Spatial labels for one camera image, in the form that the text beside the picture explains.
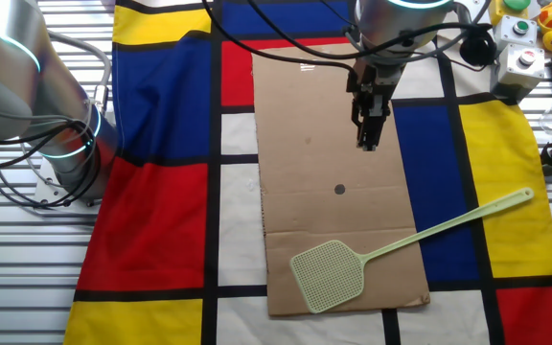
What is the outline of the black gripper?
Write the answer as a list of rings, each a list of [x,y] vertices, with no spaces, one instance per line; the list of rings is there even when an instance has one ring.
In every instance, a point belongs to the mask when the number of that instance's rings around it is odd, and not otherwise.
[[[371,64],[360,58],[353,69],[348,75],[346,91],[353,95],[352,121],[357,127],[357,146],[374,151],[386,116],[391,114],[390,102],[404,65]]]

